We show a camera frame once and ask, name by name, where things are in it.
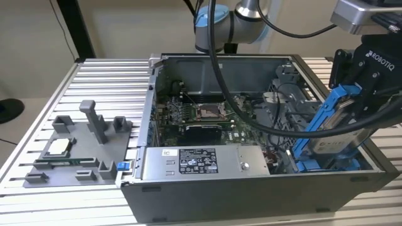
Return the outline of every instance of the motherboard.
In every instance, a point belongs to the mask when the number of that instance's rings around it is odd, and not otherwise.
[[[251,101],[245,100],[245,96],[233,96],[233,99],[239,108],[255,118]],[[165,103],[157,105],[161,146],[237,143],[265,146],[263,134],[239,119],[225,101],[196,102],[196,97],[180,96],[170,97]]]

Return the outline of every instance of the slotted aluminum surface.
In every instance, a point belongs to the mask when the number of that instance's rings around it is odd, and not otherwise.
[[[331,62],[324,58],[304,58],[324,84],[328,83]],[[105,119],[122,115],[133,122],[126,159],[136,154],[137,127],[144,104],[148,79],[146,60],[86,60],[72,69],[64,85],[54,93],[38,117],[38,126],[26,132],[5,165],[10,169],[0,183],[0,225],[121,225],[136,224],[122,194],[110,186],[72,186],[45,189],[24,189],[21,177],[30,171],[46,139],[52,134],[52,119],[69,115],[74,121],[84,121],[77,111],[82,99],[97,101],[96,110]],[[402,126],[380,129],[371,137],[384,155],[402,171]],[[402,225],[402,177],[389,182],[375,193],[355,197],[335,213],[307,214],[272,218],[255,218],[201,223],[202,225],[296,225],[296,226],[351,226]]]

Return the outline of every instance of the cable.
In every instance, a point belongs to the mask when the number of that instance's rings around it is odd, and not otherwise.
[[[11,145],[18,145],[17,143],[10,142],[10,141],[7,141],[7,140],[3,140],[3,139],[1,139],[1,138],[0,138],[0,141],[2,141],[2,142],[5,142],[5,143],[9,143],[9,144],[11,144]]]
[[[193,28],[193,33],[194,33],[196,18],[197,18],[197,16],[198,16],[201,4],[202,4],[202,0],[196,0],[196,3],[194,3],[194,15],[193,15],[193,18],[192,18],[192,28]]]
[[[54,17],[56,17],[58,26],[60,26],[61,31],[62,31],[65,44],[66,44],[66,47],[68,47],[68,49],[69,49],[70,55],[73,56],[73,61],[74,61],[73,51],[70,50],[70,47],[69,47],[69,44],[68,44],[66,35],[65,35],[65,30],[64,30],[64,28],[62,28],[62,26],[61,26],[61,23],[60,23],[60,20],[58,20],[58,16],[57,16],[57,14],[56,14],[56,10],[54,10],[54,6],[53,6],[53,3],[52,3],[52,0],[49,0],[49,3],[50,3],[50,7],[52,7],[52,10],[53,10],[53,13],[54,13]]]
[[[276,125],[277,119],[279,119],[279,113],[280,113],[280,98],[279,98],[279,94],[276,91],[273,92],[273,96],[276,95],[276,111],[275,111],[275,116],[273,116],[273,121],[272,121],[272,128],[275,128],[275,125]],[[272,138],[271,135],[272,135],[271,133],[267,134],[268,143],[273,146],[273,148],[277,151],[285,152],[285,150],[279,146],[279,141],[280,141],[279,137],[277,137],[277,142],[275,144],[271,140],[271,138]]]
[[[190,5],[189,0],[182,0],[182,1],[184,1],[185,5],[186,5],[186,7],[188,7],[188,10],[189,10],[189,12],[190,12],[190,15],[194,16],[194,10],[193,10],[193,7],[192,7],[192,5]]]
[[[173,103],[168,103],[168,105],[172,105],[174,108],[176,108],[176,110],[177,110],[177,118],[174,119],[174,121],[176,120],[178,120],[180,119],[180,110],[178,110],[178,107],[173,104]]]
[[[329,26],[327,26],[325,28],[320,29],[319,31],[316,32],[312,32],[311,34],[292,34],[292,33],[288,33],[285,31],[283,31],[279,27],[276,27],[269,21],[268,19],[265,18],[264,14],[263,14],[263,11],[261,11],[261,8],[259,6],[259,0],[256,1],[256,11],[257,11],[257,14],[261,18],[261,20],[264,21],[264,23],[269,26],[269,28],[272,28],[276,32],[279,32],[280,34],[291,37],[291,38],[296,38],[296,39],[305,39],[305,38],[311,38],[313,36],[317,36],[319,34],[321,34],[323,32],[327,32],[328,30],[333,29],[336,27],[336,25],[331,24]]]
[[[308,131],[308,132],[300,132],[300,131],[283,131],[279,129],[269,128],[255,121],[252,121],[248,116],[241,112],[239,109],[237,104],[235,103],[231,93],[227,89],[224,79],[221,76],[221,72],[219,69],[217,64],[217,57],[214,53],[214,32],[213,32],[213,18],[214,15],[214,0],[209,0],[208,3],[208,54],[210,58],[210,65],[216,77],[216,81],[219,84],[219,87],[221,89],[223,96],[225,98],[227,103],[229,104],[232,111],[236,113],[239,118],[247,123],[251,127],[257,129],[259,131],[264,133],[272,133],[272,135],[276,136],[284,136],[284,137],[292,137],[292,138],[320,138],[320,137],[331,137],[340,134],[349,133],[352,131],[356,131],[369,125],[372,125],[377,120],[380,120],[383,117],[387,116],[395,109],[397,109],[402,106],[402,98],[396,99],[387,107],[384,107],[380,111],[377,111],[373,115],[368,116],[367,118],[356,121],[355,123],[347,124],[344,126],[336,127],[333,129],[320,130],[320,131]]]

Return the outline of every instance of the power supply label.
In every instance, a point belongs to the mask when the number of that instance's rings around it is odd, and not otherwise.
[[[180,174],[217,173],[214,148],[178,150]]]

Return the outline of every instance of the beige wall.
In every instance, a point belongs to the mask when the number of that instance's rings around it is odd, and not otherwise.
[[[305,33],[329,24],[335,0],[272,1],[281,4],[275,23],[283,29]],[[152,52],[193,52],[192,19],[182,0],[78,2],[97,57],[146,58]],[[236,2],[217,1],[229,8]],[[72,65],[49,2],[0,0],[0,15],[0,98],[48,97]],[[273,32],[261,49],[260,44],[240,45],[239,53],[321,57],[331,56],[336,48],[356,46],[357,42],[356,36],[339,29],[308,40],[291,39]]]
[[[192,18],[182,0],[78,2],[97,57],[193,52]],[[217,2],[233,8],[237,1]],[[0,0],[0,15],[0,94],[48,97],[73,63],[49,2]],[[241,53],[257,50],[259,44],[239,47]]]
[[[336,0],[272,0],[281,3],[275,25],[287,32],[305,34],[328,26]],[[303,57],[331,57],[339,48],[355,48],[359,36],[333,28],[308,39],[293,39],[273,32],[267,53],[300,54]]]

